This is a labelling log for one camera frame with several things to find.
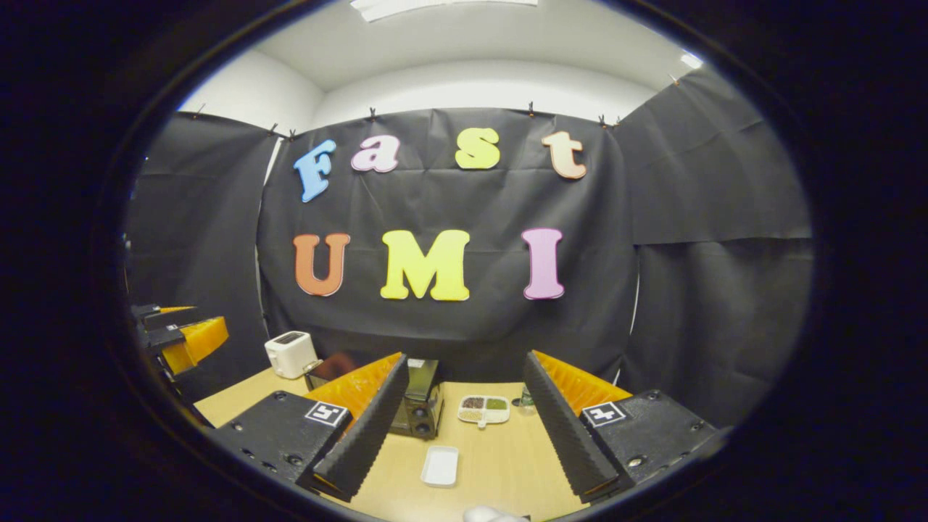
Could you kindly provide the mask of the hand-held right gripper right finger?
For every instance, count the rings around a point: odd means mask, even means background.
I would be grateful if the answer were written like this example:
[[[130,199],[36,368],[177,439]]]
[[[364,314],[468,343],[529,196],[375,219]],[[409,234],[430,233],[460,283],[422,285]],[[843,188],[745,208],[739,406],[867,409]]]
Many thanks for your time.
[[[539,351],[523,380],[571,490],[597,503],[714,450],[728,430],[663,391],[631,394]]]

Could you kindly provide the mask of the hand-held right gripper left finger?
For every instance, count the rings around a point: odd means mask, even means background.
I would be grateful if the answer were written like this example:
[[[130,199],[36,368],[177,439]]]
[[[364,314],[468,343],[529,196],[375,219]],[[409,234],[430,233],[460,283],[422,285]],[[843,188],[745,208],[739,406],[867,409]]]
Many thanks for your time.
[[[394,353],[307,394],[274,391],[213,430],[213,439],[273,478],[349,502],[408,384],[407,356]]]

